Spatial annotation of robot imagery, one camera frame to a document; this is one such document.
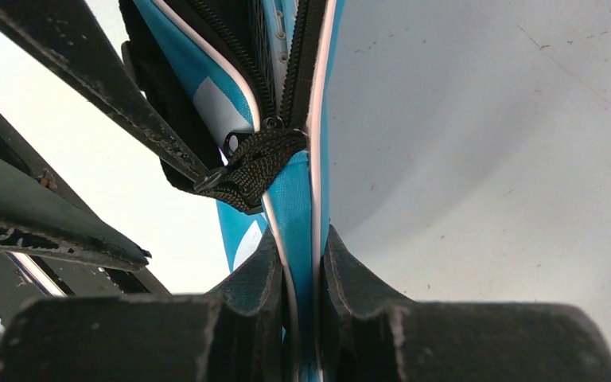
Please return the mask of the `blue racket bag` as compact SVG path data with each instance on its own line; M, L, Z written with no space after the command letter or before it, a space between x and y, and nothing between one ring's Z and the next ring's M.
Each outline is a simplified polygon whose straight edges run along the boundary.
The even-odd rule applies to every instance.
M216 200L235 271L270 233L285 277L292 381L321 381L320 262L329 234L326 92L342 1L299 1L275 109L253 44L249 1L122 1L125 65L156 112L208 167L170 184Z

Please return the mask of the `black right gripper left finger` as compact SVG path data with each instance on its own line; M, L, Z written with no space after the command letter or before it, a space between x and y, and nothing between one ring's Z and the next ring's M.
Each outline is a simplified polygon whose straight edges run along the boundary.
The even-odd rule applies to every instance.
M274 237L205 294L50 298L0 340L0 381L285 381Z

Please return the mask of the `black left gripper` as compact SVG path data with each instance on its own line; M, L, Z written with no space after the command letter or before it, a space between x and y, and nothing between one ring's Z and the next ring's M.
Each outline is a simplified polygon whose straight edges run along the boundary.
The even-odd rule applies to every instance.
M188 179L208 168L142 96L84 1L0 0L0 32ZM168 294L150 253L101 220L0 113L0 251L108 269L129 293Z

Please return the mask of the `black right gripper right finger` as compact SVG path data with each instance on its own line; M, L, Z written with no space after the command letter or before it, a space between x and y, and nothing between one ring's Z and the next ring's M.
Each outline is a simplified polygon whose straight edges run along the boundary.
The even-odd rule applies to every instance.
M321 261L321 367L327 381L611 381L611 352L575 306L416 302L331 229Z

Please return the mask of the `blue racket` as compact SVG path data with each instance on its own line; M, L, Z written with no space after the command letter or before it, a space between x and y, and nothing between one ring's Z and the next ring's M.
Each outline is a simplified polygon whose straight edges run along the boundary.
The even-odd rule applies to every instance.
M298 3L289 0L248 2L260 71L276 110L284 94Z

